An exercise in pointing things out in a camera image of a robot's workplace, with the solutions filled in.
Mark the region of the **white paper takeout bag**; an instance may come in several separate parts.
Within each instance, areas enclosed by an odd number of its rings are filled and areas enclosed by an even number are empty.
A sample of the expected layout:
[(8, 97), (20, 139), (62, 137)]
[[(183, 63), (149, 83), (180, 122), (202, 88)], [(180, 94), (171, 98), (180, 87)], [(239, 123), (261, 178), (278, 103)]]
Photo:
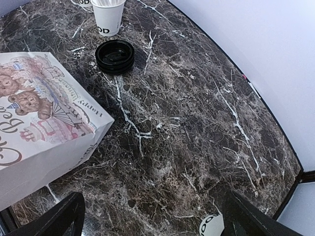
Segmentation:
[(87, 161), (113, 122), (51, 53), (1, 53), (1, 209)]

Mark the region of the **stack of black cup lids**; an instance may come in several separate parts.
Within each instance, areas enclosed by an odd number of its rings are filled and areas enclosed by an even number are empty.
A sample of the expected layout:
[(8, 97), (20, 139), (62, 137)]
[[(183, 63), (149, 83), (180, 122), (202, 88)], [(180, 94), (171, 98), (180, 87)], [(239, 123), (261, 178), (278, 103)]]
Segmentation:
[(99, 69), (108, 75), (122, 75), (129, 72), (134, 64), (134, 47), (123, 40), (102, 43), (95, 51)]

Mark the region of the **white paper coffee cup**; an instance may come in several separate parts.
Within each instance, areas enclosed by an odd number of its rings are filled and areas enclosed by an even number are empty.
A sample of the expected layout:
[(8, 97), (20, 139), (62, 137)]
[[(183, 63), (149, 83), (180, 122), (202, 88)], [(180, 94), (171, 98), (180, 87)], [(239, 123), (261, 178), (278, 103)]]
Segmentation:
[(204, 218), (199, 226), (200, 236), (221, 236), (224, 231), (223, 216), (211, 214)]

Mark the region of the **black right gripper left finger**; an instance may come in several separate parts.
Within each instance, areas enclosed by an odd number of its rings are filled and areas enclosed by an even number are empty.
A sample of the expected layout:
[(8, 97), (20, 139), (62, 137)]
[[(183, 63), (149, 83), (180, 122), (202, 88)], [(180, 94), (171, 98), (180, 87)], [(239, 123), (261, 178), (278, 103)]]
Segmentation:
[(85, 219), (85, 200), (72, 192), (36, 220), (9, 233), (10, 236), (81, 236)]

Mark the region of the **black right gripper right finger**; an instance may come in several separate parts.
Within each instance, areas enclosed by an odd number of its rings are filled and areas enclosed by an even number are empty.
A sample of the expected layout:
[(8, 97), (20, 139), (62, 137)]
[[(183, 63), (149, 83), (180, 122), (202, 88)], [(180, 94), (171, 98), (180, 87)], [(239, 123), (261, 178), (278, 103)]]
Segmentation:
[(234, 191), (226, 192), (223, 204), (224, 236), (299, 236), (265, 215)]

